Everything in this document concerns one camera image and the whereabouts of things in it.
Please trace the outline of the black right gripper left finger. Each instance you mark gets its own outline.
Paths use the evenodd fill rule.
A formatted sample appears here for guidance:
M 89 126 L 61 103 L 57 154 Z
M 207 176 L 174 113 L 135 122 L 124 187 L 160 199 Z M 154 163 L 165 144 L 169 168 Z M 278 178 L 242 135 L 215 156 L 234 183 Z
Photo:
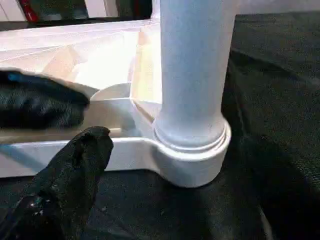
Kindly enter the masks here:
M 89 127 L 76 135 L 8 209 L 0 222 L 0 238 L 80 239 L 113 147 L 106 127 Z

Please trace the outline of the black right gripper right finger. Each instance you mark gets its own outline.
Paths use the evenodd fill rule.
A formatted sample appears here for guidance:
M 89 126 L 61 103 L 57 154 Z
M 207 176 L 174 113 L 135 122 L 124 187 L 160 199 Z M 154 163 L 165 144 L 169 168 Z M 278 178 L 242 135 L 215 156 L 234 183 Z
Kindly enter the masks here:
M 281 240 L 320 238 L 320 164 L 263 136 L 245 135 L 239 153 L 269 221 Z

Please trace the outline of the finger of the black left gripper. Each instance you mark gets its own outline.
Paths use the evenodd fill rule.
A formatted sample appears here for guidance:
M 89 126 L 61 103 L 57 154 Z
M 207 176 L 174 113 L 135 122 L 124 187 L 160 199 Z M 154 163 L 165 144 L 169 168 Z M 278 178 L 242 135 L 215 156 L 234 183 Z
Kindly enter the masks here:
M 84 121 L 89 98 L 51 78 L 0 72 L 0 127 L 2 129 L 70 129 Z

